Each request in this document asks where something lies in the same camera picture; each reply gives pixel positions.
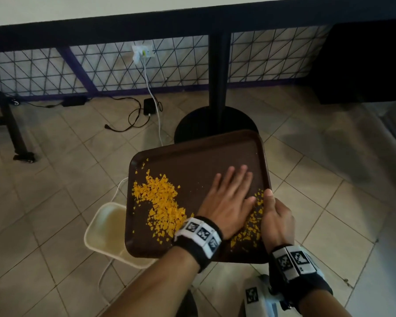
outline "person's left hand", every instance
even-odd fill
[[[245,199],[253,178],[252,172],[247,170],[248,166],[242,165],[232,180],[235,168],[229,167],[221,184],[222,175],[216,174],[197,213],[197,216],[213,221],[222,231],[225,240],[230,239],[244,226],[257,200],[255,197]]]

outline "pile of yellow pieces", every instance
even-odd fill
[[[260,215],[263,214],[264,191],[262,189],[258,189],[255,197],[257,197],[257,207],[249,215],[248,220],[242,230],[239,231],[237,235],[233,236],[232,239],[230,239],[231,248],[233,248],[238,241],[242,240],[252,240],[253,246],[257,247],[257,241],[261,239],[260,222],[262,216],[258,216],[257,213]]]
[[[173,238],[174,233],[182,227],[187,218],[185,208],[178,208],[178,204],[174,200],[177,191],[166,175],[160,174],[160,178],[153,178],[149,175],[148,169],[145,179],[147,180],[146,184],[138,185],[136,181],[133,183],[132,195],[135,196],[138,204],[142,201],[152,203],[147,225],[151,230],[154,230],[152,236],[157,236],[157,241],[162,244],[164,237],[166,237],[166,241],[169,241],[170,238]]]

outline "table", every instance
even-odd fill
[[[395,18],[396,0],[0,0],[0,52],[208,34],[209,107],[180,122],[181,142],[256,130],[225,107],[232,32]]]

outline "forearm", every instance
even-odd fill
[[[326,290],[313,290],[301,299],[303,317],[351,317],[343,306]]]
[[[199,268],[186,250],[173,247],[140,275],[103,317],[173,317]]]

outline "tray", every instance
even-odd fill
[[[242,164],[248,165],[249,171],[254,173],[248,196],[253,196],[259,189],[271,188],[263,143],[258,133],[253,131],[235,131],[136,154],[130,163],[128,179],[125,225],[128,252],[134,257],[160,258],[171,247],[171,239],[166,241],[167,235],[160,244],[147,225],[151,202],[141,202],[139,206],[132,195],[135,181],[138,184],[147,182],[148,169],[152,177],[160,177],[160,174],[167,176],[178,192],[175,200],[179,207],[186,209],[189,218],[191,213],[197,214],[215,174],[225,174],[228,166],[239,168]],[[261,214],[257,212],[255,217],[261,217]],[[256,247],[253,242],[238,241],[231,248],[230,241],[224,241],[212,260],[266,263],[268,255],[262,241],[259,240]]]

